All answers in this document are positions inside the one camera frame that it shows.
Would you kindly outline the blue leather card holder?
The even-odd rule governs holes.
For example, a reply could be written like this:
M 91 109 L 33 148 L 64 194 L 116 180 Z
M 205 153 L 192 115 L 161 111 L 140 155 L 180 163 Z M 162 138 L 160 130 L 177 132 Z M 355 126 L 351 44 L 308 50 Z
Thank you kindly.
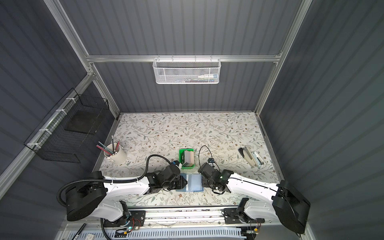
M 200 174 L 180 174 L 177 192 L 203 192 L 203 181 Z

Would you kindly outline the green plastic card tray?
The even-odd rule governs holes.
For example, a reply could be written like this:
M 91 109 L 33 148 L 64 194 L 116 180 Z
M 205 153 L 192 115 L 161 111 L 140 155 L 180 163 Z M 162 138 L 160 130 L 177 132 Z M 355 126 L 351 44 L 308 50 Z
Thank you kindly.
M 193 149 L 180 149 L 179 150 L 179 162 L 182 164 L 182 169 L 192 169 L 195 167 Z

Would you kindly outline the stack of cards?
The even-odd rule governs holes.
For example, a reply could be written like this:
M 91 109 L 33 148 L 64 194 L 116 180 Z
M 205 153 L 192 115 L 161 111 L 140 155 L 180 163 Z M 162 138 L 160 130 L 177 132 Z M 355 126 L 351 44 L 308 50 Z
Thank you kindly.
M 195 164 L 193 151 L 184 151 L 183 157 L 184 157 L 183 167 L 192 167 Z

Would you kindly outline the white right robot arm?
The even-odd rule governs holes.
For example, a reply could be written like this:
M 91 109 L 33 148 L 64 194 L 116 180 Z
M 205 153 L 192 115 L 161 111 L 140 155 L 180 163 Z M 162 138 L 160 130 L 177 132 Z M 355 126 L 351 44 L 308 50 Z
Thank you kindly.
M 245 178 L 233 171 L 214 169 L 204 163 L 198 170 L 209 188 L 219 194 L 245 195 L 237 208 L 241 222 L 256 219 L 278 219 L 280 223 L 296 234 L 304 234 L 310 201 L 286 180 L 278 184 L 264 183 Z

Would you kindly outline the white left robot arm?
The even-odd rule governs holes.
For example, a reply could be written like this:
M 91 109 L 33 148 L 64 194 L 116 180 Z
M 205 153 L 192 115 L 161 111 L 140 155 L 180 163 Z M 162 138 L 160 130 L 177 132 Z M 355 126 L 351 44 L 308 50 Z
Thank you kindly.
M 162 171 L 146 173 L 136 178 L 112 178 L 103 176 L 100 171 L 91 177 L 78 180 L 65 187 L 65 199 L 61 203 L 66 207 L 67 220 L 70 222 L 88 216 L 103 218 L 110 222 L 119 221 L 128 216 L 128 207 L 124 201 L 115 198 L 132 195 L 145 196 L 160 190 L 181 190 L 188 181 L 181 175 L 180 163 L 166 166 Z

